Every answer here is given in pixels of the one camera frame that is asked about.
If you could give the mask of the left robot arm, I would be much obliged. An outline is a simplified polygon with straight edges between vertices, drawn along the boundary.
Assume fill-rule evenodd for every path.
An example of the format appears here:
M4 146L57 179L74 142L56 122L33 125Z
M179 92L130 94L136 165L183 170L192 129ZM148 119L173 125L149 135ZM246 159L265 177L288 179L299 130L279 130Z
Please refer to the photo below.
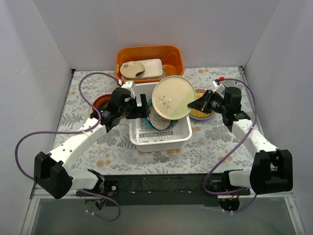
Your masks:
M137 103L131 89L117 88L104 106L94 111L78 131L64 143L45 154L35 157L34 181L55 199L65 196L70 190L87 189L98 196L104 190L105 178L95 170L71 171L76 160L99 138L105 136L123 118L146 118L150 114L145 94Z

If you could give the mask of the cream plate with sprig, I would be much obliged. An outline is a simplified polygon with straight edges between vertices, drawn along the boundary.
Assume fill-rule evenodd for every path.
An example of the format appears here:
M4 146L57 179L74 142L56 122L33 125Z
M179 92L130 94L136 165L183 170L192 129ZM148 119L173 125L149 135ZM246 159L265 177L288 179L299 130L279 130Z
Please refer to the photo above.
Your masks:
M188 104L196 100L192 83L178 75L168 76L158 82L152 93L155 111L169 120L181 119L191 112Z

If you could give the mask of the teal embossed plate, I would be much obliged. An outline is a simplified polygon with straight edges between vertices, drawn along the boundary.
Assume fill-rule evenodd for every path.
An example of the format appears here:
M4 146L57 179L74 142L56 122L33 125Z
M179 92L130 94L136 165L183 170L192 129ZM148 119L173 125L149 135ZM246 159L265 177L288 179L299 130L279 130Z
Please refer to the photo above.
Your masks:
M151 111L151 109L153 108L152 100L149 99L149 100L147 101L147 104L148 104L148 107L149 107L149 109L150 109L150 111ZM168 126L167 128L159 130L159 129L157 129L157 128L155 128L155 127L152 126L152 124L151 124L151 122L150 122L150 120L149 120L148 117L147 117L147 118L141 118L141 122L142 122L148 129L156 130L156 131L168 131L168 130L171 130L171 129L173 129L173 128L177 125L178 121L179 121L179 120L171 120L171 121L170 121L170 124L169 124L169 126Z

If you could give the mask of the speckled beige plate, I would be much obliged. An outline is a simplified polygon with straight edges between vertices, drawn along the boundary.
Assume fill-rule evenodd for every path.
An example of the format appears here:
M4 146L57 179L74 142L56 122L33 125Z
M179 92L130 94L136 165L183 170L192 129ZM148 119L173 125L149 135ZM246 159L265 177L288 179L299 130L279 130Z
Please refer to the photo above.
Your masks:
M151 123L151 125L159 130L159 131L163 131L165 129L167 129L170 124L171 121L168 119L163 118L162 116L160 116L154 108L151 109L151 112L149 114L149 121Z

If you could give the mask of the woven bamboo plate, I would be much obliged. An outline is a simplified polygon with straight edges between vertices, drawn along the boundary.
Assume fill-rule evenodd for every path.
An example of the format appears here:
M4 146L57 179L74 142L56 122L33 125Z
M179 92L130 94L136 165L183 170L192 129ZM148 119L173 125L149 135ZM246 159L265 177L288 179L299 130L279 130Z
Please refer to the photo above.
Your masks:
M196 98L200 98L205 94L205 90L196 90ZM209 114L205 114L203 112L200 112L198 110L192 109L191 112L189 113L189 115L193 118L197 118L197 119L206 119L211 117L214 114L214 112L211 112Z

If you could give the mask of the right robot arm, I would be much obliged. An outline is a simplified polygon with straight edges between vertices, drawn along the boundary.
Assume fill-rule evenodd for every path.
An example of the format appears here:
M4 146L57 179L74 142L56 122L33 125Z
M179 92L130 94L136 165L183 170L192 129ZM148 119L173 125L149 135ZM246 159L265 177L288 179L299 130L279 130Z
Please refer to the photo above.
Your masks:
M207 90L189 108L221 114L224 125L239 139L253 157L251 170L227 170L223 173L221 188L231 195L240 188L250 188L256 194L291 191L293 188L292 154L271 144L258 130L251 118L242 111L242 93L239 88L226 88L224 96Z

